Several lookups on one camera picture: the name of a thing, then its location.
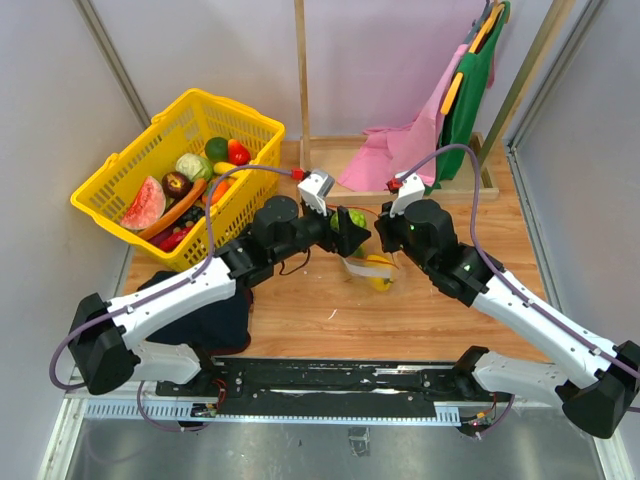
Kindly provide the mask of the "green custard apple toy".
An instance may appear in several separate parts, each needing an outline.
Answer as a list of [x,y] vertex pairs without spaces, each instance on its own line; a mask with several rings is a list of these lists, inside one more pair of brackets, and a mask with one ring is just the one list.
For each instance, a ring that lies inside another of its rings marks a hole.
[[359,232],[360,230],[367,231],[367,220],[364,213],[357,209],[348,209],[347,210],[349,220],[346,222],[346,230],[343,231],[340,227],[341,225],[341,217],[338,210],[335,210],[329,221],[330,231],[335,236],[341,237],[349,237],[352,236],[355,232]]

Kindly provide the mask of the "yellow banana bunch toy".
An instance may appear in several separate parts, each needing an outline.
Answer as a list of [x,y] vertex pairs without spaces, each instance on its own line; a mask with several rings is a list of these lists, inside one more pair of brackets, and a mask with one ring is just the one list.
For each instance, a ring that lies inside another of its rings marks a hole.
[[400,270],[392,255],[368,254],[364,266],[368,269],[367,283],[379,293],[388,292],[400,279]]

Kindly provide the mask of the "clear zip top bag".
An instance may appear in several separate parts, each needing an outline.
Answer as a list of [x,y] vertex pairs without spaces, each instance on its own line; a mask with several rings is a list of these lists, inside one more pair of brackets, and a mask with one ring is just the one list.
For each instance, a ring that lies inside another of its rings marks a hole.
[[371,236],[355,252],[342,258],[346,272],[360,284],[378,293],[398,291],[405,280],[401,266],[393,253],[382,250],[374,223],[377,214],[364,207],[347,207],[352,222],[367,229]]

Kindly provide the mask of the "purple mangosteen toy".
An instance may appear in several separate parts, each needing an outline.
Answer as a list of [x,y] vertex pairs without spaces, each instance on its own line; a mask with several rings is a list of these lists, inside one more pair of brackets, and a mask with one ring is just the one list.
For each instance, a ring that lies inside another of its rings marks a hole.
[[183,199],[192,189],[192,182],[189,178],[177,171],[165,174],[161,185],[165,196],[173,200]]

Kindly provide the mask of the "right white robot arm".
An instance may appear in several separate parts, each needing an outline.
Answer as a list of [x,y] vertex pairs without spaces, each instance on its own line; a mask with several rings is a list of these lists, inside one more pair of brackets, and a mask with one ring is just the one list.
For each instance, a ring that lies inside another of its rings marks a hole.
[[403,252],[447,297],[508,326],[547,357],[522,361],[472,346],[456,366],[466,400],[507,393],[557,407],[587,434],[609,439],[639,393],[639,346],[588,331],[533,294],[499,261],[458,240],[437,202],[386,202],[375,228],[386,252]]

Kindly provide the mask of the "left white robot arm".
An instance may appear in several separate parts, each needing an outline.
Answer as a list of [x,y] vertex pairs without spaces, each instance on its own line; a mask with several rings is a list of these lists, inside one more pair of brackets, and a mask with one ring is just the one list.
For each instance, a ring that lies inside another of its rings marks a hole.
[[318,213],[290,197],[272,197],[241,235],[196,266],[134,294],[105,301],[94,293],[79,302],[68,349],[83,387],[103,395],[129,381],[168,381],[195,396],[207,393],[214,371],[202,347],[151,343],[149,336],[268,280],[293,255],[318,246],[348,257],[370,236],[345,207]]

